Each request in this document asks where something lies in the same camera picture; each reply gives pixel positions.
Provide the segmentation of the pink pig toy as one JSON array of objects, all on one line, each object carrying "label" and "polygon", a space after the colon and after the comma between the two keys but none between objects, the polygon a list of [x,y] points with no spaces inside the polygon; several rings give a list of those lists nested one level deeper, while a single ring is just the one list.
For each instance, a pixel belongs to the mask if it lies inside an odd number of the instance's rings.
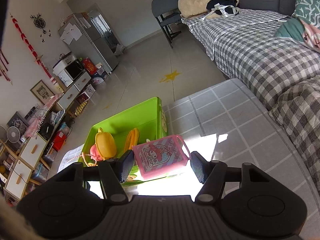
[{"label": "pink pig toy", "polygon": [[96,162],[103,161],[103,158],[100,155],[99,151],[97,150],[97,147],[95,144],[90,148],[90,157]]}]

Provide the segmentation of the yellow plastic cup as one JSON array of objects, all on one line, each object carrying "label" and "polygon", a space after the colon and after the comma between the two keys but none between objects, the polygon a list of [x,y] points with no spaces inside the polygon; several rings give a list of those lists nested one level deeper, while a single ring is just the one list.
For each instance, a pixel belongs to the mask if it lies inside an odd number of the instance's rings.
[{"label": "yellow plastic cup", "polygon": [[116,156],[117,147],[112,134],[104,132],[101,127],[95,135],[95,145],[103,160]]}]

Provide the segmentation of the orange ridged toy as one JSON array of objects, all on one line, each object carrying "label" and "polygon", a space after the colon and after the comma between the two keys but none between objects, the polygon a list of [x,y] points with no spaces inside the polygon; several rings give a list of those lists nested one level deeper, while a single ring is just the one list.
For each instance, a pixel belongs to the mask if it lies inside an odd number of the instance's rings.
[{"label": "orange ridged toy", "polygon": [[124,145],[124,153],[131,151],[134,146],[138,145],[139,137],[140,137],[140,131],[138,128],[134,128],[129,132],[129,134],[126,137],[126,141]]}]

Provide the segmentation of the pink card box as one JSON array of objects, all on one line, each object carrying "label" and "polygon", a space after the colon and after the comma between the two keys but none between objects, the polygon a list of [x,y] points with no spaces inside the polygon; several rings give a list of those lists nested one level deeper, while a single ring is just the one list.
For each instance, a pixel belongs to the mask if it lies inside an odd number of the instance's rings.
[{"label": "pink card box", "polygon": [[180,135],[133,146],[135,160],[143,179],[160,177],[187,165],[191,153]]}]

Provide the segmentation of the green plastic storage box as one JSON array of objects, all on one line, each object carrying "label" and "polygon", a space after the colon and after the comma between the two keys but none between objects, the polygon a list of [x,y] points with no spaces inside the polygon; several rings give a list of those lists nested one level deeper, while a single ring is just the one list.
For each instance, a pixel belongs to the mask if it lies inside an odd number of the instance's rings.
[{"label": "green plastic storage box", "polygon": [[168,135],[162,101],[159,97],[150,98],[91,127],[78,159],[85,167],[94,164],[89,150],[95,143],[95,135],[99,128],[113,136],[117,147],[116,158],[124,154],[126,138],[135,128],[140,132],[139,144],[145,143],[148,139],[152,141]]}]

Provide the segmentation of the white drawer cabinet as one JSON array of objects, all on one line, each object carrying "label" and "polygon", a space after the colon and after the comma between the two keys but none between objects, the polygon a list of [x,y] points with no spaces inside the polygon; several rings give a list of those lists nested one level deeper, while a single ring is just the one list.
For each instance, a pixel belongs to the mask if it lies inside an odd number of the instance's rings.
[{"label": "white drawer cabinet", "polygon": [[35,171],[38,163],[47,166],[43,159],[44,151],[63,123],[67,111],[90,79],[88,72],[83,71],[64,93],[52,96],[33,116],[33,123],[24,134],[27,140],[22,145],[21,152],[10,169],[4,188],[17,200],[25,195],[30,181],[38,183],[31,179],[31,174]]}]

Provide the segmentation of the small white desk fan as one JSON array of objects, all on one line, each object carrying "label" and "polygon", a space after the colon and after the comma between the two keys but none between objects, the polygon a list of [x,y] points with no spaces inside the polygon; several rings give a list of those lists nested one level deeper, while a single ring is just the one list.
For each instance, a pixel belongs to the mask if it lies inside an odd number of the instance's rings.
[{"label": "small white desk fan", "polygon": [[11,126],[7,130],[7,139],[11,143],[17,143],[20,140],[20,131],[17,127]]}]

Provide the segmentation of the framed bear picture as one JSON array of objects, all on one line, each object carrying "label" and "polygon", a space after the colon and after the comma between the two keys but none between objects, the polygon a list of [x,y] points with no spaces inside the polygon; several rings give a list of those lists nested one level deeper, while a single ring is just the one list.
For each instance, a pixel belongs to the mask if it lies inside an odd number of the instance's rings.
[{"label": "framed bear picture", "polygon": [[43,104],[45,105],[52,96],[55,94],[51,91],[51,89],[40,80],[36,85],[34,85],[30,92]]}]

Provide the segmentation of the black microwave oven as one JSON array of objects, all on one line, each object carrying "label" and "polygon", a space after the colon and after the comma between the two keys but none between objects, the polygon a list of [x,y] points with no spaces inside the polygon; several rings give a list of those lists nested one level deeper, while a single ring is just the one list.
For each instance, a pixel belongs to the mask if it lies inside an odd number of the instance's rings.
[{"label": "black microwave oven", "polygon": [[65,73],[72,79],[75,80],[84,70],[83,64],[78,60],[74,60],[69,63],[65,68]]}]

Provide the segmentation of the plaid sofa cover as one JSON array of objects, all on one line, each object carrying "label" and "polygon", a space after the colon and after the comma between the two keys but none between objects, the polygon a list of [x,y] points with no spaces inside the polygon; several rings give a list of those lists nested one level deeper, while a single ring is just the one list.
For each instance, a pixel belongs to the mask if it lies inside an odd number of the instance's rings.
[{"label": "plaid sofa cover", "polygon": [[227,77],[239,79],[286,132],[319,183],[319,53],[276,37],[287,23],[273,11],[182,20]]}]

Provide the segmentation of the silver refrigerator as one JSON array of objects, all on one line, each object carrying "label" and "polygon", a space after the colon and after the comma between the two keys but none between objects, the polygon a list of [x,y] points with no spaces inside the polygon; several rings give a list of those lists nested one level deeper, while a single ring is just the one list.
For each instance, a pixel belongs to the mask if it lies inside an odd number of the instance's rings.
[{"label": "silver refrigerator", "polygon": [[102,64],[107,74],[119,61],[97,23],[87,13],[71,14],[58,30],[60,39],[78,58],[89,58],[95,65]]}]

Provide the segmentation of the dark folding chair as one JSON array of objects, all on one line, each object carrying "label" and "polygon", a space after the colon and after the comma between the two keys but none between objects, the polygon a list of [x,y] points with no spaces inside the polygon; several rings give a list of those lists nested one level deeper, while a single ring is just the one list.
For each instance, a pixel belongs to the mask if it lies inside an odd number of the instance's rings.
[{"label": "dark folding chair", "polygon": [[172,24],[181,23],[178,0],[152,0],[151,11],[169,46],[173,48],[172,40],[181,33],[181,31],[173,32],[170,27]]}]

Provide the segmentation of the teal patterned pillow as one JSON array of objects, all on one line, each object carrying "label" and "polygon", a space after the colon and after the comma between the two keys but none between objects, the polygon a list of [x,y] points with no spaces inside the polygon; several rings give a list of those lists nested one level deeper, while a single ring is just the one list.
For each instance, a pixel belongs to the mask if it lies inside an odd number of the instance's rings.
[{"label": "teal patterned pillow", "polygon": [[295,10],[275,37],[319,52],[319,0],[296,0]]}]

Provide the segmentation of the black deer wall clock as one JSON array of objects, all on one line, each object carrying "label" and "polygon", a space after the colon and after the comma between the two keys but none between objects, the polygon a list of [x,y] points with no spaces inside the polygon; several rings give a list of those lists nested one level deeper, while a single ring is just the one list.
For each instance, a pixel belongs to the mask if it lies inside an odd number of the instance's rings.
[{"label": "black deer wall clock", "polygon": [[42,29],[42,32],[44,34],[47,33],[47,31],[45,30],[46,21],[42,18],[42,15],[40,13],[38,13],[37,15],[30,15],[30,18],[33,19],[35,27]]}]

